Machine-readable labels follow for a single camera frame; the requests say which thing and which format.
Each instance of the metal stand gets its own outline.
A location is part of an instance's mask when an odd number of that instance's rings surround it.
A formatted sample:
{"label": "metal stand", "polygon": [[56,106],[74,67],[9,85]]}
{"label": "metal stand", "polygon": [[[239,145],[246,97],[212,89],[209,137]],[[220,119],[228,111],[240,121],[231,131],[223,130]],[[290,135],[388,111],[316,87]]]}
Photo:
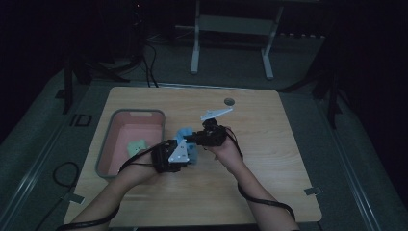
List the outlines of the metal stand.
{"label": "metal stand", "polygon": [[251,35],[268,36],[268,44],[261,50],[262,60],[266,78],[273,78],[269,52],[276,36],[276,30],[282,16],[283,7],[279,7],[274,20],[238,18],[227,16],[214,16],[200,14],[200,0],[195,1],[195,26],[194,26],[194,48],[191,58],[191,74],[198,73],[198,62],[200,56],[199,33],[200,31],[218,31],[227,33],[241,33]]}

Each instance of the wire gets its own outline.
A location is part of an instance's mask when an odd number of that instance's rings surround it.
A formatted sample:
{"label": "wire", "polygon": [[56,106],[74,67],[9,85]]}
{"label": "wire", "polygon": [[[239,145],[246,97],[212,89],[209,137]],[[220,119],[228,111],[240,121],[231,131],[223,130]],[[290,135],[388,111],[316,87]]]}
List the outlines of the wire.
{"label": "wire", "polygon": [[151,65],[150,65],[150,77],[151,77],[151,79],[152,79],[154,85],[156,86],[156,88],[158,88],[159,85],[157,84],[157,82],[156,82],[156,80],[155,80],[155,78],[154,78],[154,76],[153,76],[153,65],[154,65],[154,63],[156,62],[157,51],[156,51],[156,49],[155,49],[152,45],[150,45],[149,43],[146,43],[146,45],[147,45],[148,47],[152,48],[152,50],[153,50],[153,52],[154,52],[153,60],[152,60],[152,63],[151,63]]}
{"label": "wire", "polygon": [[71,229],[82,229],[82,228],[89,228],[97,225],[104,224],[111,219],[113,219],[116,215],[117,212],[119,212],[119,206],[116,207],[116,209],[107,217],[102,218],[102,219],[97,219],[93,221],[85,221],[85,222],[78,222],[78,223],[69,223],[62,225],[57,228],[57,231],[63,231],[63,230],[71,230]]}
{"label": "wire", "polygon": [[[232,140],[232,142],[234,143],[234,145],[237,147],[237,149],[238,149],[238,151],[239,151],[239,153],[240,153],[240,155],[241,155],[241,158],[242,158],[242,153],[241,153],[240,147],[238,146],[237,137],[235,136],[235,134],[232,132],[232,130],[231,130],[230,128],[228,128],[228,127],[225,127],[225,128],[228,129],[228,131],[230,131],[231,134],[233,135],[233,136],[231,136],[229,133],[227,133],[227,136]],[[238,186],[238,191],[239,191],[240,194],[243,196],[243,198],[245,198],[246,200],[251,201],[251,202],[254,202],[254,203],[265,204],[265,205],[268,205],[268,206],[273,206],[273,207],[278,207],[278,208],[285,209],[285,210],[287,210],[287,211],[291,214],[292,218],[295,220],[295,216],[294,216],[293,209],[292,209],[289,205],[284,204],[284,203],[281,203],[281,202],[278,202],[278,201],[272,201],[272,200],[265,200],[265,199],[254,198],[254,197],[248,195],[248,194],[242,189],[242,187],[240,186],[240,184],[237,184],[237,186]]]}
{"label": "wire", "polygon": [[156,145],[154,145],[154,146],[152,146],[152,147],[150,147],[150,148],[148,148],[148,149],[142,151],[141,153],[138,153],[138,155],[135,155],[135,156],[131,157],[131,158],[128,159],[125,163],[123,163],[123,165],[122,165],[122,167],[120,168],[119,172],[121,172],[122,170],[124,170],[124,169],[125,169],[126,167],[128,167],[129,165],[141,165],[141,166],[151,166],[151,167],[156,166],[157,164],[143,164],[143,163],[136,163],[135,161],[136,161],[139,157],[141,157],[141,156],[143,156],[143,155],[145,155],[145,154],[147,154],[147,153],[153,151],[153,149],[155,149],[155,148],[157,148],[157,147],[159,147],[159,146],[161,146],[161,145],[163,145],[163,144],[166,144],[166,143],[167,143],[167,141],[160,142],[160,143],[158,143],[158,144],[156,144]]}
{"label": "wire", "polygon": [[[57,178],[57,172],[58,172],[62,167],[67,166],[67,165],[71,165],[71,166],[74,166],[74,167],[75,167],[75,177],[74,177],[74,179],[71,181],[71,183],[69,183],[69,184],[65,184],[65,183],[61,182],[60,180],[58,180],[58,178]],[[66,188],[68,188],[68,189],[66,190],[64,196],[60,197],[60,199],[54,204],[54,206],[53,206],[53,207],[48,211],[48,213],[42,218],[41,222],[37,225],[37,227],[36,227],[36,229],[35,229],[36,231],[38,231],[38,230],[41,228],[41,226],[42,226],[42,225],[45,223],[45,221],[50,217],[50,215],[55,211],[55,209],[61,204],[61,202],[64,201],[64,198],[71,192],[72,188],[74,188],[74,187],[76,186],[76,184],[77,184],[77,182],[78,182],[78,178],[79,178],[79,172],[80,172],[80,171],[79,171],[78,165],[75,164],[75,163],[73,163],[73,162],[65,162],[65,163],[63,163],[63,164],[57,166],[57,167],[54,169],[53,174],[52,174],[52,177],[53,177],[54,182],[55,182],[57,185],[62,186],[62,187],[66,187]]]}
{"label": "wire", "polygon": [[129,166],[130,166],[130,165],[132,165],[132,166],[146,166],[146,167],[154,167],[154,166],[156,166],[156,165],[158,165],[158,164],[131,163],[131,164],[129,164]]}
{"label": "wire", "polygon": [[146,66],[146,82],[147,82],[147,86],[150,87],[150,81],[149,81],[149,66],[147,65],[147,61],[146,58],[143,56],[143,62],[144,65]]}

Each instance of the black cable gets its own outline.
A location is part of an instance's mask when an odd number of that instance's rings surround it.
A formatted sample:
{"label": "black cable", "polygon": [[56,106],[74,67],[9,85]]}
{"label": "black cable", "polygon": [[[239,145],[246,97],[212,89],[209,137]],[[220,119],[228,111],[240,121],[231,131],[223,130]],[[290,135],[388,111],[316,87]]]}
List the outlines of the black cable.
{"label": "black cable", "polygon": [[[151,152],[154,148],[157,148],[159,145],[162,145],[164,142],[161,142],[159,144],[156,144],[152,147],[150,147],[149,149],[144,150],[143,152],[141,152],[138,155],[133,156],[132,158],[128,159],[120,168],[119,172],[121,172],[122,170],[124,170],[126,167],[128,167],[129,165],[141,165],[141,166],[147,166],[147,167],[154,167],[154,164],[144,164],[144,163],[134,163],[134,161],[136,161],[136,159],[138,159],[139,157]],[[92,221],[85,221],[85,222],[77,222],[77,223],[69,223],[69,224],[65,224],[62,225],[60,227],[58,227],[57,231],[63,231],[63,230],[71,230],[71,229],[81,229],[81,228],[89,228],[89,227],[93,227],[93,226],[97,226],[97,225],[101,225],[104,224],[108,221],[110,221],[111,219],[113,219],[117,212],[119,211],[119,206],[117,206],[117,208],[111,212],[107,217],[102,218],[102,219],[98,219],[98,220],[92,220]]]}
{"label": "black cable", "polygon": [[111,67],[111,68],[108,68],[108,69],[110,71],[113,71],[114,73],[123,75],[121,72],[129,70],[129,69],[134,70],[135,68],[137,68],[139,66],[139,63],[140,63],[140,60],[134,59],[134,60],[131,60],[128,64],[124,64],[124,65],[118,66],[118,67]]}
{"label": "black cable", "polygon": [[156,86],[156,88],[158,88],[159,85],[157,84],[157,82],[156,82],[156,80],[155,80],[155,78],[154,78],[154,76],[153,76],[153,65],[154,65],[154,63],[156,62],[157,52],[156,52],[156,49],[155,49],[152,45],[150,45],[149,43],[146,43],[146,45],[147,45],[148,47],[152,48],[152,50],[153,50],[153,52],[154,52],[153,60],[152,60],[152,63],[151,63],[151,65],[150,65],[150,78],[152,79],[152,81],[153,81],[154,85]]}
{"label": "black cable", "polygon": [[[67,166],[67,165],[72,165],[72,166],[75,167],[75,177],[74,177],[74,179],[72,180],[72,182],[71,182],[70,184],[62,183],[61,181],[59,181],[59,180],[57,179],[57,172],[60,170],[61,167],[64,167],[64,166]],[[52,174],[52,177],[53,177],[54,182],[55,182],[57,185],[62,186],[62,187],[66,187],[66,188],[68,188],[68,189],[66,190],[65,195],[62,196],[62,197],[60,197],[60,199],[54,204],[54,206],[53,206],[53,207],[48,211],[48,213],[42,218],[41,222],[37,225],[37,227],[36,227],[36,229],[35,229],[36,231],[38,231],[38,230],[41,228],[41,226],[45,223],[45,221],[49,218],[49,216],[54,212],[54,210],[61,204],[61,202],[63,202],[65,196],[66,196],[67,194],[69,194],[69,193],[71,192],[72,188],[74,188],[74,187],[76,186],[76,184],[77,184],[77,182],[78,182],[78,178],[79,178],[79,172],[80,172],[80,171],[79,171],[78,166],[77,166],[75,163],[73,163],[73,162],[65,162],[65,163],[63,163],[63,164],[57,166],[57,167],[54,169],[53,174]]]}
{"label": "black cable", "polygon": [[146,82],[147,82],[147,86],[150,87],[149,66],[147,65],[147,61],[146,61],[146,58],[144,56],[143,56],[143,62],[144,62],[144,65],[146,66]]}
{"label": "black cable", "polygon": [[[227,127],[225,127],[225,128],[228,129],[228,130],[231,132],[231,134],[234,136],[234,138],[233,138],[229,133],[227,133],[227,136],[232,140],[232,142],[234,143],[234,145],[237,147],[237,149],[238,149],[238,151],[239,151],[239,153],[240,153],[240,155],[241,155],[241,158],[243,158],[243,154],[241,153],[240,147],[238,146],[237,137],[235,136],[235,134],[232,132],[232,130],[231,130],[230,128],[227,128]],[[265,204],[265,205],[268,205],[268,206],[279,207],[279,208],[282,208],[282,209],[286,209],[286,210],[291,214],[292,218],[295,220],[295,216],[294,216],[293,209],[292,209],[289,205],[284,204],[284,203],[281,203],[281,202],[278,202],[278,201],[272,201],[272,200],[265,200],[265,199],[254,198],[254,197],[248,195],[248,194],[242,189],[242,187],[240,186],[240,184],[238,184],[238,191],[239,191],[240,194],[243,196],[243,198],[245,198],[245,199],[248,200],[248,201],[251,201],[251,202],[254,202],[254,203],[259,203],[259,204]]]}
{"label": "black cable", "polygon": [[323,231],[323,228],[321,227],[320,221],[318,221],[317,224],[318,224],[319,230]]}

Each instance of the black strap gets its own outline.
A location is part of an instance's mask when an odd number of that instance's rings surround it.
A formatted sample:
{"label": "black strap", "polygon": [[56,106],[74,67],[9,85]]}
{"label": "black strap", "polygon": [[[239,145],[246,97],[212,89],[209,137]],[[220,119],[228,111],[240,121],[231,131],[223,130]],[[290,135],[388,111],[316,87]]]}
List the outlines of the black strap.
{"label": "black strap", "polygon": [[109,222],[111,219],[113,219],[116,216],[117,212],[119,211],[119,207],[120,206],[117,206],[117,208],[105,218],[98,219],[98,220],[93,220],[93,221],[85,221],[85,222],[65,224],[65,225],[62,225],[62,226],[58,227],[57,231],[80,229],[80,228],[89,228],[89,227],[104,224],[106,222]]}
{"label": "black strap", "polygon": [[251,201],[251,202],[259,203],[259,204],[265,204],[265,205],[268,205],[268,206],[274,206],[274,207],[279,207],[279,208],[282,208],[282,209],[286,209],[286,210],[291,214],[292,218],[293,218],[294,220],[296,220],[295,217],[294,217],[293,209],[292,209],[289,205],[284,204],[284,203],[281,203],[281,202],[278,202],[278,201],[265,200],[265,199],[257,199],[257,198],[251,197],[250,195],[246,194],[246,193],[243,191],[243,189],[241,188],[240,184],[238,184],[238,191],[239,191],[240,194],[243,196],[243,198],[245,198],[246,200],[249,200],[249,201]]}
{"label": "black strap", "polygon": [[[229,129],[229,128],[226,128],[226,129],[228,129],[228,130],[231,132],[231,134],[234,136],[234,137],[232,137],[230,134],[227,133],[227,136],[231,139],[231,141],[232,141],[232,142],[234,143],[234,145],[237,147],[237,149],[238,149],[238,151],[239,151],[239,153],[240,153],[240,155],[241,155],[241,158],[243,158],[243,154],[241,153],[240,147],[238,146],[237,137],[236,137],[235,134],[231,131],[231,129]],[[242,187],[240,186],[240,184],[238,184],[238,191],[239,191],[240,194],[243,196],[243,198],[245,198],[246,200],[249,200],[249,201],[251,201],[251,202],[259,203],[259,204],[265,204],[265,205],[268,205],[268,206],[274,206],[274,207],[279,207],[279,208],[282,208],[282,209],[286,209],[286,210],[291,214],[292,218],[293,218],[294,220],[296,220],[295,217],[294,217],[293,209],[292,209],[289,205],[284,204],[284,203],[281,203],[281,202],[277,202],[277,201],[254,198],[254,197],[252,197],[252,196],[246,194],[246,192],[242,189]]]}
{"label": "black strap", "polygon": [[128,167],[129,165],[131,165],[134,161],[136,161],[138,158],[140,158],[141,156],[151,152],[153,149],[157,148],[159,145],[162,145],[163,142],[156,144],[152,147],[150,147],[149,149],[144,150],[143,152],[139,153],[138,155],[135,155],[133,157],[131,157],[130,159],[128,159],[125,163],[123,163],[123,165],[120,167],[119,172],[121,172],[122,170],[124,170],[126,167]]}

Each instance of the blue cloth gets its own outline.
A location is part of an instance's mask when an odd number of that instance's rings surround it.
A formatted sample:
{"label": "blue cloth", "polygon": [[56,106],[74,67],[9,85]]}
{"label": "blue cloth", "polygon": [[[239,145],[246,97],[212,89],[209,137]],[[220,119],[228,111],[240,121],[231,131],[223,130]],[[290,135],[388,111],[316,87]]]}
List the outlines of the blue cloth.
{"label": "blue cloth", "polygon": [[[184,136],[188,135],[192,135],[192,128],[191,127],[181,128],[180,130],[177,131],[176,137],[174,139],[177,140],[177,144],[180,144]],[[195,143],[187,143],[187,154],[189,155],[190,159],[189,163],[193,165],[197,164],[198,150],[197,145]]]}

